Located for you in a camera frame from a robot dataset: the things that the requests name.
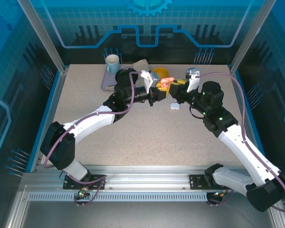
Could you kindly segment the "pink earbud charging case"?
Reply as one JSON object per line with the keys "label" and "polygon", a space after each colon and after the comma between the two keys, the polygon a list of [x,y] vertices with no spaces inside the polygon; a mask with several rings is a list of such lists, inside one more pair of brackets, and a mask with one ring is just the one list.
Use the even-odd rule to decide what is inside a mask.
{"label": "pink earbud charging case", "polygon": [[170,83],[173,82],[174,80],[175,80],[174,77],[162,78],[160,81],[161,87],[163,88],[169,87]]}

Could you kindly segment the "orange bowl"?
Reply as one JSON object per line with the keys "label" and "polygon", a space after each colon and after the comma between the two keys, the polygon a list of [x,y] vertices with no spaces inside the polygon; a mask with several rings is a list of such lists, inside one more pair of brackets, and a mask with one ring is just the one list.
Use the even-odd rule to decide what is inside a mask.
{"label": "orange bowl", "polygon": [[170,77],[169,71],[163,67],[157,67],[152,70],[153,73],[156,73],[159,79]]}

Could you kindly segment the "lavender tray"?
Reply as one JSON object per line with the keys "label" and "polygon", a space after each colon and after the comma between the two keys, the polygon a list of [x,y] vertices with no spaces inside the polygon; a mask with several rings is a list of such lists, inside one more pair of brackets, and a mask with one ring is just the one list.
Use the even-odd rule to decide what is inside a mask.
{"label": "lavender tray", "polygon": [[114,85],[116,85],[115,74],[107,72],[107,70],[105,68],[104,78],[103,78],[103,81],[102,81],[101,88],[103,90],[105,90],[106,87],[114,86]]}

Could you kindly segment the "black round plate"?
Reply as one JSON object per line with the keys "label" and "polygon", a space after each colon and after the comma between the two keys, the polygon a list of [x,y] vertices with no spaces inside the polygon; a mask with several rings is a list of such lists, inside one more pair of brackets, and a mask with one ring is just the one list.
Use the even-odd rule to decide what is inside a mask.
{"label": "black round plate", "polygon": [[115,80],[117,83],[125,83],[130,81],[130,72],[135,70],[130,67],[124,67],[118,70],[115,74]]}

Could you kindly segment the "grey folded cloth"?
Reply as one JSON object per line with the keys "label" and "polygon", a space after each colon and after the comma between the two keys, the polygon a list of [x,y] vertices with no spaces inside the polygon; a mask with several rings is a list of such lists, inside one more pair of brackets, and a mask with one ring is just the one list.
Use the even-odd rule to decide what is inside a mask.
{"label": "grey folded cloth", "polygon": [[[150,71],[150,67],[146,59],[142,59],[142,60],[139,60],[133,63],[133,68],[137,72],[141,72],[142,70],[147,71],[147,72]],[[141,77],[140,74],[138,75],[138,79],[135,82],[135,86],[137,88],[144,86],[144,79]]]}

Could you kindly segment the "light blue mug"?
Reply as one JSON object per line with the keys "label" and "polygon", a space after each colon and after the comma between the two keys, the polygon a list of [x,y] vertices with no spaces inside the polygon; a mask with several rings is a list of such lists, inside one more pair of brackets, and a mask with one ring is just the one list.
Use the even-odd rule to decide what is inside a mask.
{"label": "light blue mug", "polygon": [[109,73],[115,74],[120,70],[120,59],[115,54],[110,54],[106,57],[106,70]]}

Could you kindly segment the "aluminium frame post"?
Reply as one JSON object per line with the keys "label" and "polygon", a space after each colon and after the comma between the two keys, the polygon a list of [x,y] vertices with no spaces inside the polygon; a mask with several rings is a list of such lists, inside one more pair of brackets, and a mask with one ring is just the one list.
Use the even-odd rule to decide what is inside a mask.
{"label": "aluminium frame post", "polygon": [[17,0],[17,2],[21,6],[23,12],[28,18],[30,24],[32,25],[34,31],[39,37],[41,43],[46,49],[51,60],[53,61],[55,67],[60,73],[64,74],[66,70],[65,64],[63,63],[57,49],[54,46],[54,43],[52,42],[46,28],[44,27],[31,1],[30,0]]}
{"label": "aluminium frame post", "polygon": [[238,69],[240,63],[244,59],[247,51],[252,45],[254,39],[259,33],[261,27],[263,26],[267,16],[269,15],[271,9],[273,8],[276,0],[264,0],[260,10],[258,11],[254,21],[252,22],[243,42],[241,43],[235,57],[233,58],[230,65],[230,73],[235,76],[235,72]]}

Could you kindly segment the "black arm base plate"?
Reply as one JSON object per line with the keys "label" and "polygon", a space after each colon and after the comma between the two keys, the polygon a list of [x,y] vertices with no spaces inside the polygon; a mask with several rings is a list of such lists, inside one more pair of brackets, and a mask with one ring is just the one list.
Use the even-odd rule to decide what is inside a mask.
{"label": "black arm base plate", "polygon": [[191,190],[228,190],[224,185],[208,183],[203,174],[191,174],[188,176]]}
{"label": "black arm base plate", "polygon": [[[90,177],[89,180],[85,180],[85,182],[91,182],[91,181],[95,181],[97,179],[100,179],[102,177],[104,177],[105,175],[92,175]],[[93,184],[81,184],[78,183],[74,180],[72,180],[69,176],[65,176],[64,178],[64,183],[63,183],[63,189],[64,190],[81,190],[83,187],[87,187],[88,190],[97,190],[99,188],[101,184],[101,180],[93,183]],[[105,188],[105,182],[103,183],[103,185],[101,186],[101,190],[103,190]]]}

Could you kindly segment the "aluminium frame rail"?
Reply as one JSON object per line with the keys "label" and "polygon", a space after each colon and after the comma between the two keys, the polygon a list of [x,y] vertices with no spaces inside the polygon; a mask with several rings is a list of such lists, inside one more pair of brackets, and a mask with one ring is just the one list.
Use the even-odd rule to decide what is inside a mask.
{"label": "aluminium frame rail", "polygon": [[[88,165],[92,174],[106,175],[105,192],[181,192],[189,191],[189,175],[203,174],[207,166],[110,166]],[[37,166],[22,176],[19,191],[62,192],[60,171]]]}

